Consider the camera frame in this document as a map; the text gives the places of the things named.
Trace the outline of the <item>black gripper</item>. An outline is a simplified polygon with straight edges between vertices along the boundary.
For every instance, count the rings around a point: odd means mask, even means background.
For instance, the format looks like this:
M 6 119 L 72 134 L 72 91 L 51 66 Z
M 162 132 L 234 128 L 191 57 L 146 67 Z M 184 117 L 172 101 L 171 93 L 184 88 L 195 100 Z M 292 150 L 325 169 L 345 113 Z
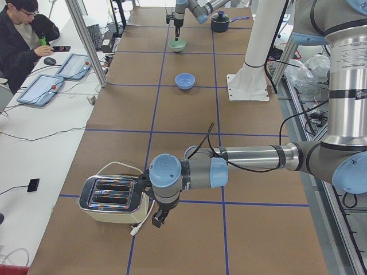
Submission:
M 164 223 L 169 211 L 178 205 L 178 199 L 170 203 L 158 202 L 158 211 L 152 216 L 152 224 L 160 228 Z
M 175 40 L 180 37 L 181 27 L 184 24 L 184 13 L 174 13 Z

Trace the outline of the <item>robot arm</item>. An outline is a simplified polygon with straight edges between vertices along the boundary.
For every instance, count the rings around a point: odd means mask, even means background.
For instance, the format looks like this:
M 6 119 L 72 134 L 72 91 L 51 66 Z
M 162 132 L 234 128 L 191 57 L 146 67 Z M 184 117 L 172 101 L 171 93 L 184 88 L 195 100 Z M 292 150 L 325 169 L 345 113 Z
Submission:
M 194 15 L 198 23 L 203 24 L 215 10 L 224 6 L 227 2 L 226 0 L 212 0 L 200 6 L 195 0 L 177 0 L 174 13 L 171 16 L 175 26 L 175 40 L 177 41 L 180 37 L 186 9 Z
M 366 192 L 366 2 L 296 1 L 292 40 L 330 45 L 327 134 L 319 142 L 263 147 L 189 147 L 182 159 L 156 156 L 149 168 L 160 227 L 180 192 L 221 187 L 231 167 L 302 171 L 351 194 Z

